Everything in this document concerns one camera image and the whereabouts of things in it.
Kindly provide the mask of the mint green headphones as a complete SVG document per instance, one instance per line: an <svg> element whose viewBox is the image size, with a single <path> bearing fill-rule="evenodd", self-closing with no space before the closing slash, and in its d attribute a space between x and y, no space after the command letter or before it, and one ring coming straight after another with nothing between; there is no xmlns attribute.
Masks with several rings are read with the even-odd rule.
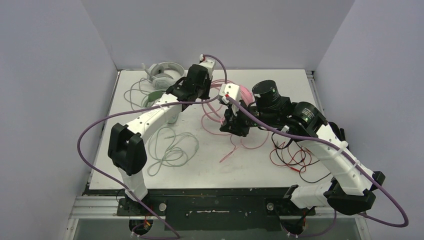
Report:
<svg viewBox="0 0 424 240"><path fill-rule="evenodd" d="M166 113L164 123L159 124L148 140L147 152L153 163L147 167L147 175L155 177L163 168L181 168L198 153L200 142L190 131L177 132L173 125L180 112Z"/></svg>

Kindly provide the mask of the pink cat-ear headphones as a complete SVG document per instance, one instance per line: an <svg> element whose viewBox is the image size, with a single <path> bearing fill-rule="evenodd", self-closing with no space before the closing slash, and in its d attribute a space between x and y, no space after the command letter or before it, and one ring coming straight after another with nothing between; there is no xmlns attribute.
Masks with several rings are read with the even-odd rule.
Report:
<svg viewBox="0 0 424 240"><path fill-rule="evenodd" d="M241 99L245 102L245 103L247 103L247 104L251 104L251 103L253 103L254 102L254 97L253 97L253 94L246 88L246 87L244 87L244 86L240 86L240 97L241 97ZM265 139L264 139L264 141L260 144L260 145L258 145L258 146L246 146L245 144L244 144L244 142L242 141L242 140L240 140L240 143L239 143L239 145L237 145L237 144L235 144L234 142L233 142L233 135L232 134L230 134L230 133L215 133L215 132L212 132L212 131L210 131L210 130L208 130L206 127L205 127L205 125L204 125L204 120L205 120L205 118L208 118L209 120L211 120L211 121L213 121L213 122L215 122L215 123L222 123L223 122L223 120L224 120L224 117L223 116L221 116L219 113L218 113L218 111L222 108L221 106L219 107L219 108L214 108L210 103L204 103L204 104L202 104L201 105L201 108L202 108L202 110L203 110L203 116L201 117L201 119L200 119L200 123L201 123L201 126L202 126L202 128L207 132L207 133L209 133L209 134L212 134L212 135L215 135L215 136L229 136L229 140L230 140L230 143L232 144L232 146L233 146L233 149L231 150L231 151L229 151L220 161L219 161L219 163L222 163L223 161L225 161L226 159L228 159L236 150L238 150L239 148L243 148L243 149L246 149L246 150L256 150L256 149L259 149L259 148L261 148L266 142L267 142L267 140L269 139L269 137L270 137L270 134L269 133L267 133L267 135L266 135L266 137L265 137Z"/></svg>

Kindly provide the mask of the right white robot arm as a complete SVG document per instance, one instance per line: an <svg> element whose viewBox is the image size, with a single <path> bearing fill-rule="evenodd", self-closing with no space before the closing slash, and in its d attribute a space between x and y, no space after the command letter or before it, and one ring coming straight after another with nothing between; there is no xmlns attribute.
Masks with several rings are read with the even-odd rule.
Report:
<svg viewBox="0 0 424 240"><path fill-rule="evenodd" d="M287 213L331 207L351 216L372 208L376 200L374 191L384 182L385 175L368 169L354 157L334 123L327 121L313 104L292 102L289 97L281 96L273 80L257 83L252 93L254 103L245 104L239 85L221 86L218 99L227 110L220 130L239 137L260 126L276 134L283 133L308 150L332 175L330 181L321 184L291 186L282 201Z"/></svg>

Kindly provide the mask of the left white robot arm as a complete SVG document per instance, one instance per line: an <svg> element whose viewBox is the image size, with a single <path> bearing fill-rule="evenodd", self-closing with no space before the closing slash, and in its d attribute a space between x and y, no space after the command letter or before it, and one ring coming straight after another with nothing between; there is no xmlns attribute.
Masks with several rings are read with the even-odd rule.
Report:
<svg viewBox="0 0 424 240"><path fill-rule="evenodd" d="M107 155L118 168L125 185L125 195L131 199L130 209L137 215L145 214L150 207L146 197L143 167L148 157L145 143L171 117L183 112L197 100L210 99L215 62L204 60L189 67L186 76L171 85L161 98L136 119L116 123L110 132Z"/></svg>

